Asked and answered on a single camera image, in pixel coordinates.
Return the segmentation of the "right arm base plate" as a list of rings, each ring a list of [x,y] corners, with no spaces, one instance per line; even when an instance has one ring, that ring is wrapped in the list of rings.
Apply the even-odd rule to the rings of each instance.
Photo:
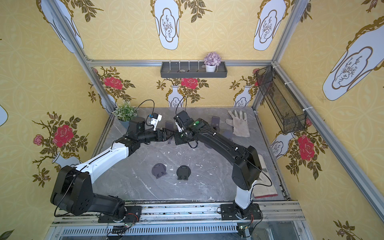
[[[222,220],[261,220],[262,212],[258,204],[251,203],[245,210],[235,203],[220,205]]]

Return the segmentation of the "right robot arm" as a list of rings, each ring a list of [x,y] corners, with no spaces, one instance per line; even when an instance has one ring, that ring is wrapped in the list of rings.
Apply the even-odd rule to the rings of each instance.
[[[241,210],[248,209],[252,203],[253,187],[262,172],[257,150],[252,146],[246,148],[232,142],[203,119],[193,120],[186,111],[176,114],[174,120],[179,129],[175,134],[175,141],[178,144],[201,142],[231,163],[232,180],[237,186],[235,204]]]

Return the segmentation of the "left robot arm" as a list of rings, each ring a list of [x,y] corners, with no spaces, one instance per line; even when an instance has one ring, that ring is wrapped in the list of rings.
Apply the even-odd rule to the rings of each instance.
[[[136,117],[130,121],[127,133],[111,147],[75,167],[63,167],[51,195],[51,203],[75,216],[97,212],[119,220],[126,216],[125,201],[118,197],[95,194],[93,183],[105,171],[138,150],[141,144],[165,142],[174,135],[168,129],[146,129],[146,120]]]

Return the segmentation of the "black phone stand front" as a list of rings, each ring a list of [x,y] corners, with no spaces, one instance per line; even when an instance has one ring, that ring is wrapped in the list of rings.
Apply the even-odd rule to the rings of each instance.
[[[191,175],[191,169],[186,166],[182,165],[177,169],[177,177],[178,180],[184,180],[187,181],[189,179],[189,176]]]

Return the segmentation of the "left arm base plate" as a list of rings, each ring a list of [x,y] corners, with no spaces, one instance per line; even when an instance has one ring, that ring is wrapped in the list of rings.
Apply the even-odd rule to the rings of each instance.
[[[123,219],[101,214],[98,223],[137,223],[140,220],[142,206],[126,206]]]

